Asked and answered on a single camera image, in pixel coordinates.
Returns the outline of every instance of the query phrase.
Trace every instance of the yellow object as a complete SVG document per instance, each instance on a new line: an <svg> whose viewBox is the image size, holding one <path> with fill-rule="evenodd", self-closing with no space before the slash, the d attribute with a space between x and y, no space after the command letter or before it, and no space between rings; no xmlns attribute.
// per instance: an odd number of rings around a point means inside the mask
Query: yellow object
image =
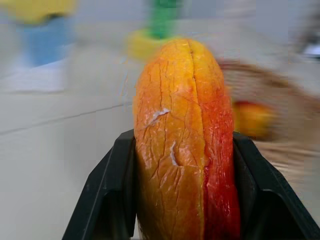
<svg viewBox="0 0 320 240"><path fill-rule="evenodd" d="M137 30L128 37L128 56L146 61L165 43L176 38L154 39L147 34L146 29Z"/></svg>
<svg viewBox="0 0 320 240"><path fill-rule="evenodd" d="M75 0L0 0L9 14L24 24L40 24L47 15L70 15L75 3Z"/></svg>
<svg viewBox="0 0 320 240"><path fill-rule="evenodd" d="M264 138L274 119L274 113L266 106L241 102L233 104L235 131L244 135Z"/></svg>

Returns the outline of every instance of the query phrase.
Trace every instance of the table surface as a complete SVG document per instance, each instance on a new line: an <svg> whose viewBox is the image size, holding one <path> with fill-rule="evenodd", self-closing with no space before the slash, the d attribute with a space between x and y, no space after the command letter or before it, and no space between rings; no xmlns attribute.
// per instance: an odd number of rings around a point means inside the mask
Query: table surface
<svg viewBox="0 0 320 240"><path fill-rule="evenodd" d="M133 128L131 97L143 64L126 61L123 42L139 26L140 22L76 26L65 92L8 94L1 88L0 239L62 238L89 173L120 133ZM0 28L7 33L0 42L1 72L19 45L10 26ZM210 20L183 20L177 29L210 45L218 57L287 68L284 48L248 29ZM320 223L317 159L313 166L307 187L297 194Z"/></svg>

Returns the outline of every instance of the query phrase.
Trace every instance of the fruit in basket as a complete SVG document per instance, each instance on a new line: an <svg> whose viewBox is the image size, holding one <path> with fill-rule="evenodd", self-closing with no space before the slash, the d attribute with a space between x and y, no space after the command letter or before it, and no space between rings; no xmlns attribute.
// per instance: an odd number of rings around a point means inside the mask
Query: fruit in basket
<svg viewBox="0 0 320 240"><path fill-rule="evenodd" d="M265 138L275 118L268 106L238 101L233 103L235 131L254 138Z"/></svg>
<svg viewBox="0 0 320 240"><path fill-rule="evenodd" d="M240 239L227 92L216 60L194 40L170 41L145 66L133 99L144 239Z"/></svg>

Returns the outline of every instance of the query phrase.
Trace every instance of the wicker basket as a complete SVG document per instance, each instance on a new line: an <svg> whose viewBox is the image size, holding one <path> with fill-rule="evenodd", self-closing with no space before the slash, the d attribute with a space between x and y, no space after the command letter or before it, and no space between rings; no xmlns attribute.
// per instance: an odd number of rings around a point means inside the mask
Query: wicker basket
<svg viewBox="0 0 320 240"><path fill-rule="evenodd" d="M239 61L219 61L234 101L267 105L277 118L271 138L255 141L261 154L298 190L311 162L319 156L320 100L303 92L287 77Z"/></svg>

